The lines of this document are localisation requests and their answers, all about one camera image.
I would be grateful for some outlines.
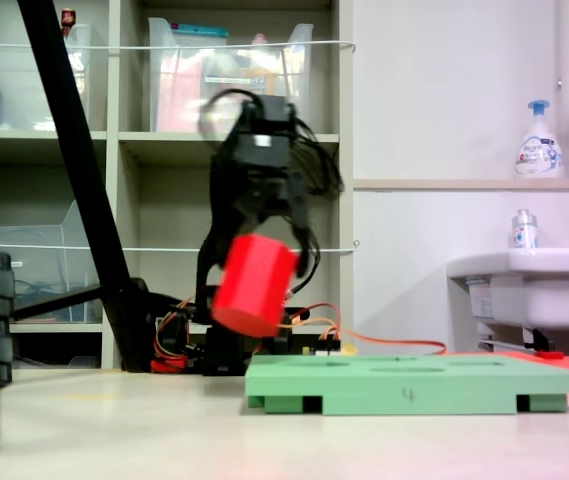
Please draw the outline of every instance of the soap pump dispenser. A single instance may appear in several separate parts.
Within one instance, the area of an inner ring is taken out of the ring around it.
[[[535,100],[528,104],[535,121],[520,147],[515,163],[515,178],[564,178],[562,149],[544,122],[544,110],[549,106],[546,100]]]

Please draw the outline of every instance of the black metal pole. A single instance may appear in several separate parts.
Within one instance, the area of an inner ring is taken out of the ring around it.
[[[126,267],[53,1],[18,0],[18,3],[97,276],[105,288],[102,300],[122,366],[130,372],[147,372],[154,358],[155,338],[155,325],[148,311],[148,290],[141,280],[131,279]]]
[[[131,279],[53,1],[18,3],[100,283],[126,286]]]

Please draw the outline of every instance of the green board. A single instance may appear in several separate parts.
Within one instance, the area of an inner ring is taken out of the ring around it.
[[[500,355],[253,357],[248,406],[266,413],[564,412],[569,370]]]

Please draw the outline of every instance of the red cylindrical block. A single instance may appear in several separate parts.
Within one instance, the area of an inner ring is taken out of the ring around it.
[[[296,265],[297,255],[283,243],[256,234],[238,236],[213,299],[213,318],[243,335],[275,336]]]

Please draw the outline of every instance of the storage bin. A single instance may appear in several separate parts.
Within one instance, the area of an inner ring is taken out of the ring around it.
[[[0,245],[15,245],[1,246],[0,251],[11,256],[15,274],[16,307],[98,283],[91,252],[86,249],[88,240],[75,202],[60,225],[0,227]],[[80,249],[19,248],[20,245]],[[101,305],[95,300],[26,321],[101,322]]]
[[[91,130],[106,128],[107,51],[91,25],[76,25],[67,40],[71,68]],[[35,57],[30,48],[0,47],[0,128],[54,131]]]
[[[150,18],[149,29],[151,46],[175,47],[151,50],[151,131],[196,132],[201,106],[229,88],[287,97],[298,116],[308,119],[310,45],[180,49],[166,20]],[[289,42],[310,41],[312,31],[313,25],[297,25]],[[244,99],[229,96],[218,103],[209,118],[217,133],[228,133]]]

